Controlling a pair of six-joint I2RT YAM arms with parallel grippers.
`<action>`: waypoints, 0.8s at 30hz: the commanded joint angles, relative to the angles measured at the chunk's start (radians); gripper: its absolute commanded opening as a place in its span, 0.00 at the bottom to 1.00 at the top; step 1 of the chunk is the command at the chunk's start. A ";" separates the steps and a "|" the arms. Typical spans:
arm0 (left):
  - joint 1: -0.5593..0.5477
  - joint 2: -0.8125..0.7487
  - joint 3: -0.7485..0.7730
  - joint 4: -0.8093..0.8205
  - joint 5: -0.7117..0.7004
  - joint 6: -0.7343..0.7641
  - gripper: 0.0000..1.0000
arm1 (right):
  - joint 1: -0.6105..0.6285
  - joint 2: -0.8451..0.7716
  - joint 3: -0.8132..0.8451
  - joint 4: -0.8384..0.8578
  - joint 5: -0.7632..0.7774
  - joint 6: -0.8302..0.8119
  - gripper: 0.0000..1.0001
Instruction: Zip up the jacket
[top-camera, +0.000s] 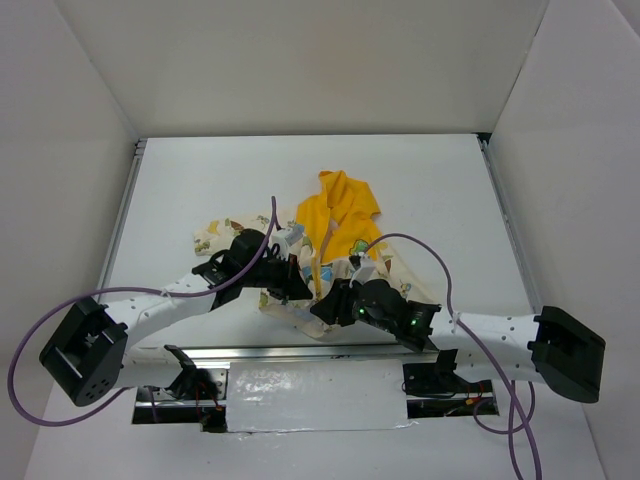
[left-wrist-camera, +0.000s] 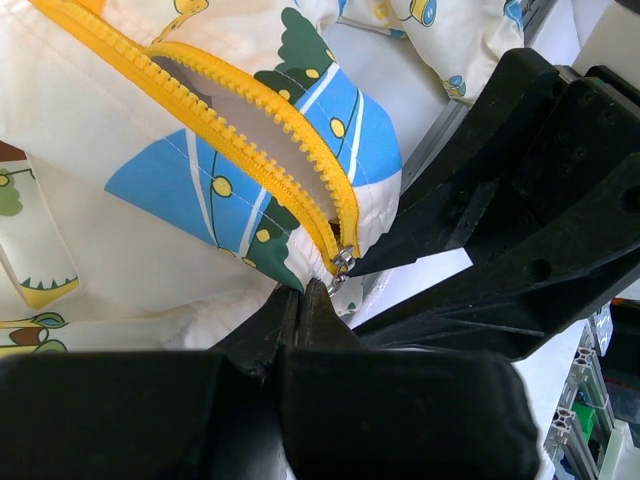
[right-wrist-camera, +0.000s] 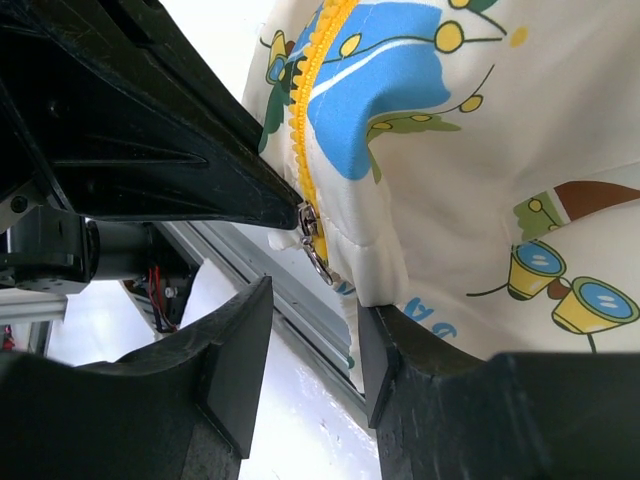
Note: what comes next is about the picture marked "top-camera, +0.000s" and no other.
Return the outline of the yellow cream printed kids jacket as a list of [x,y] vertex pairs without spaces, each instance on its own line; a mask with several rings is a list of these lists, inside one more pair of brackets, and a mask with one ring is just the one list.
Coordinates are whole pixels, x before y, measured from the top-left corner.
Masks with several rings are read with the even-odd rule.
[[228,248],[245,229],[271,236],[294,223],[304,227],[303,238],[294,246],[302,276],[313,294],[311,300],[285,301],[267,296],[259,289],[260,310],[287,320],[306,336],[325,341],[348,327],[327,325],[310,313],[310,307],[325,297],[336,279],[350,280],[353,267],[349,256],[367,253],[376,270],[370,280],[386,280],[403,298],[427,304],[426,288],[397,252],[382,238],[375,223],[380,213],[369,185],[349,177],[343,171],[322,171],[318,175],[319,193],[302,201],[296,210],[225,217],[211,221],[194,234],[194,252],[204,263],[215,253]]

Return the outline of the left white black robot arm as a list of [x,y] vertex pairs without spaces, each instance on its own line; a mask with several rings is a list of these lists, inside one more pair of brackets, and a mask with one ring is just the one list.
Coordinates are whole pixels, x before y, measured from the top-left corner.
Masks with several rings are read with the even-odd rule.
[[115,388],[156,387],[182,399],[208,375],[179,347],[166,344],[145,350],[139,342],[179,321],[207,314],[234,300],[247,288],[266,290],[277,300],[309,300],[293,246],[298,225],[271,236],[245,229],[229,248],[166,286],[100,304],[76,301],[40,353],[42,366],[72,402],[84,407]]

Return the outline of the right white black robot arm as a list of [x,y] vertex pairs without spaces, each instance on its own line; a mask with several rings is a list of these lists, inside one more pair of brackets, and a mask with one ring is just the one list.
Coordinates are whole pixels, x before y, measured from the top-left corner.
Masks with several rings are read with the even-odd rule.
[[506,378],[547,385],[579,403],[598,401],[605,340],[561,308],[538,314],[461,313],[407,300],[382,279],[337,280],[310,309],[328,325],[362,322],[416,353],[435,351],[437,384],[457,391],[465,383]]

